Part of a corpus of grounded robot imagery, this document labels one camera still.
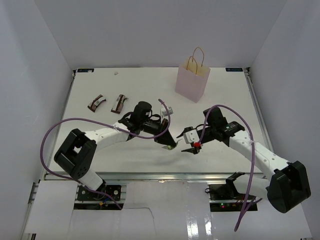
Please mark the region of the brown snack bar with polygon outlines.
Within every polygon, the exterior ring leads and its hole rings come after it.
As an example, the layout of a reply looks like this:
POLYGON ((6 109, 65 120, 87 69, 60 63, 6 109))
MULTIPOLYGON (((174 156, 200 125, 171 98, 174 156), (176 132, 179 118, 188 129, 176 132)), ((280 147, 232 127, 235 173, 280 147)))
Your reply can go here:
POLYGON ((100 94, 96 98, 94 98, 91 103, 88 104, 87 108, 93 113, 95 113, 99 105, 106 101, 107 99, 100 94))
POLYGON ((115 113, 115 114, 120 114, 122 112, 122 109, 124 107, 124 102, 127 100, 128 98, 124 95, 124 94, 120 94, 114 105, 112 106, 112 109, 111 109, 111 113, 115 113))

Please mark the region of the green snack packet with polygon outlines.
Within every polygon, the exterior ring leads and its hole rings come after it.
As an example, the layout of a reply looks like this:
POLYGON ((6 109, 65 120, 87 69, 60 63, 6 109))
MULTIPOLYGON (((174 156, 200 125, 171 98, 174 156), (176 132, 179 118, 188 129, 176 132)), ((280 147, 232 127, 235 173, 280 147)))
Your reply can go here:
POLYGON ((179 139, 178 141, 175 142, 175 145, 164 145, 164 146, 162 146, 161 148, 162 148, 162 149, 165 149, 165 150, 171 151, 171 150, 175 149, 175 148, 178 146, 178 144, 179 144, 180 141, 181 141, 181 140, 179 139))

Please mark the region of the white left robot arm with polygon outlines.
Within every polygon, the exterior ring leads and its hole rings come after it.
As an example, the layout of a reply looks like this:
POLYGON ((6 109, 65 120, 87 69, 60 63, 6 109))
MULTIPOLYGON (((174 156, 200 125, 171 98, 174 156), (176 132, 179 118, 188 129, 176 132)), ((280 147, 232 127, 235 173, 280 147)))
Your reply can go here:
POLYGON ((140 101, 133 111, 126 113, 113 125, 91 131, 73 129, 54 155, 54 161, 71 177, 88 188, 88 193, 99 200, 105 196, 105 181, 91 168, 94 155, 111 145, 142 138, 149 134, 156 143, 175 148, 169 126, 170 110, 164 106, 160 114, 154 114, 150 103, 140 101))

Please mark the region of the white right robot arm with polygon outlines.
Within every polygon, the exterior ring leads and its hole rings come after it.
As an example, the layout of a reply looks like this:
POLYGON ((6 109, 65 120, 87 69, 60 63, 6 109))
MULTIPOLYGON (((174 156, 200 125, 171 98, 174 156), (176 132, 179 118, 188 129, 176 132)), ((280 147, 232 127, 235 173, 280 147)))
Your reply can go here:
POLYGON ((242 195, 266 199, 280 213, 287 213, 311 196, 306 167, 300 162, 290 162, 254 141, 247 123, 228 122, 223 116, 221 105, 203 111, 205 116, 202 129, 186 127, 180 134, 190 148, 186 152, 198 154, 202 146, 219 141, 240 153, 258 168, 263 178, 252 173, 235 172, 216 190, 233 200, 242 195))

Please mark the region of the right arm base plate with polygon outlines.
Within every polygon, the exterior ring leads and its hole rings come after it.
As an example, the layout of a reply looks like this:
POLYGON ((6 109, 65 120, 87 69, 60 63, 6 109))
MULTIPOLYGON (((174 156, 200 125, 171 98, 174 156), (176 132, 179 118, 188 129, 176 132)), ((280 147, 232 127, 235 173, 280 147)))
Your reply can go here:
POLYGON ((209 195, 211 213, 240 212, 245 202, 245 194, 230 192, 226 184, 210 184, 204 192, 209 195))

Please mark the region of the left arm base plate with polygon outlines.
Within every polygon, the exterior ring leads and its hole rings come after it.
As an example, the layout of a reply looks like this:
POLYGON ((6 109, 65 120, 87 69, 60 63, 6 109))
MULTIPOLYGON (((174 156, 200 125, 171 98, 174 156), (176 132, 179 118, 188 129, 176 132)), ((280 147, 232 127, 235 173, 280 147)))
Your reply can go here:
POLYGON ((77 189, 74 210, 119 211, 124 206, 121 185, 106 185, 92 192, 80 185, 77 189))

